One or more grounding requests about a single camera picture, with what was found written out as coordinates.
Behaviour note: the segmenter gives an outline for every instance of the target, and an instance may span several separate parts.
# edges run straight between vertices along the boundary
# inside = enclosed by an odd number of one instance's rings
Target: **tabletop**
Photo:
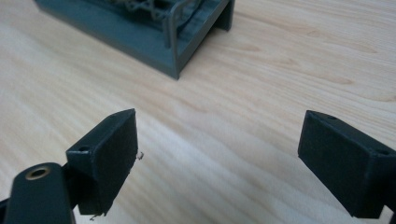
[[[0,1],[0,197],[106,116],[134,108],[144,152],[106,217],[77,223],[357,219],[298,158],[306,110],[396,148],[396,2],[236,1],[174,80],[40,11]]]

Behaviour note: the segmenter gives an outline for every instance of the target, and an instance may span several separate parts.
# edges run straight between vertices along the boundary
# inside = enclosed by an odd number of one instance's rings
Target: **light wood surface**
[[[298,159],[305,110],[396,149],[396,2],[237,0],[175,81],[0,1],[0,198],[29,166],[135,108],[135,164],[106,217],[78,223],[388,223],[350,217]]]

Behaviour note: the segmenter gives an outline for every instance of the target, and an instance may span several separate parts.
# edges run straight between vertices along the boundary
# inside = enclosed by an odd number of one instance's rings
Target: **wooden table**
[[[135,108],[135,164],[93,223],[388,223],[356,219],[297,156],[305,110],[396,148],[394,1],[236,1],[175,81],[40,12],[0,1],[0,183]],[[78,223],[92,223],[75,210]]]

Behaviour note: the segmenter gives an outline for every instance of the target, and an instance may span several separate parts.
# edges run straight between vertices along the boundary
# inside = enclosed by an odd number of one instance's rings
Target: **bolt hole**
[[[88,150],[90,150],[90,147],[87,147],[87,146],[85,146],[85,147],[80,147],[80,148],[78,149],[78,151],[88,151]]]
[[[389,152],[383,149],[376,149],[375,151],[382,155],[386,155],[386,156],[389,155]]]
[[[48,175],[49,173],[50,173],[50,168],[48,166],[38,167],[27,173],[26,179],[36,180]]]

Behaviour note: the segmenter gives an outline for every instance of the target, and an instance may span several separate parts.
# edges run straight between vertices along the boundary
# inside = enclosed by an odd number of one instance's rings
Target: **wood grain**
[[[236,1],[173,79],[40,12],[0,1],[0,197],[13,177],[135,108],[145,153],[94,223],[356,219],[298,159],[304,112],[396,148],[396,3]],[[78,223],[92,223],[75,211]]]

